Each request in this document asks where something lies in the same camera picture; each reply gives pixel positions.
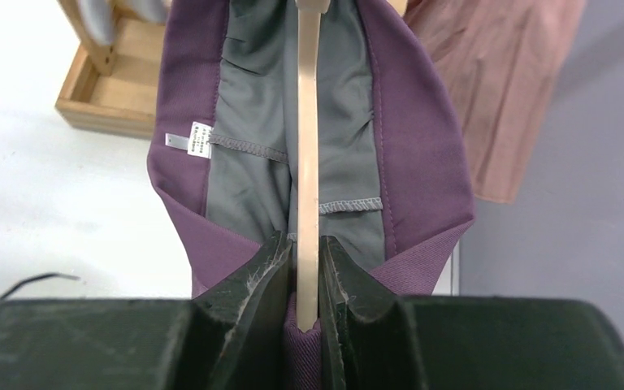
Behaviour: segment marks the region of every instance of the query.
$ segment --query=gray lining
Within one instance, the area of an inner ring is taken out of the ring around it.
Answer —
[[[295,234],[295,0],[231,0],[222,56],[210,141],[225,147],[212,149],[206,217],[257,242]],[[384,262],[384,225],[372,74],[353,0],[331,2],[322,17],[317,81],[319,232],[369,270]]]
[[[221,145],[224,148],[239,150],[241,152],[254,154],[255,156],[269,158],[279,163],[288,164],[288,155],[280,150],[267,148],[264,145],[257,145],[248,141],[240,141],[219,134],[211,134],[209,143],[212,145]]]

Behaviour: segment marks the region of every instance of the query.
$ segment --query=garment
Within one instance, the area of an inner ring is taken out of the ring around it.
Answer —
[[[174,0],[152,184],[199,295],[297,214],[294,0]],[[320,233],[399,294],[429,294],[474,218],[462,135],[414,34],[385,0],[331,2],[319,43]],[[209,158],[167,139],[210,130]],[[284,327],[293,388],[319,388],[319,322]]]
[[[474,194],[514,201],[585,0],[411,0],[463,127]]]

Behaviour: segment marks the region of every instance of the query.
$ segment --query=pink garment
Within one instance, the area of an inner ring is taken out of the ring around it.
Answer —
[[[461,121],[475,196],[512,203],[585,0],[410,0]]]

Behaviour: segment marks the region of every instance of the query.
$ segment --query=white label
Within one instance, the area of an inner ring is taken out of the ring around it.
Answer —
[[[193,122],[193,128],[190,130],[190,138],[188,139],[189,155],[211,158],[211,144],[209,143],[211,130],[211,126]]]
[[[180,150],[188,150],[188,138],[186,136],[166,133],[166,146]]]

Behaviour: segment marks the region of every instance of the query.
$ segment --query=wooden box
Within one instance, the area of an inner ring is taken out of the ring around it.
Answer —
[[[59,0],[80,38],[56,109],[75,128],[149,138],[154,131],[164,26],[113,2],[116,38],[99,46],[81,22],[75,0]]]

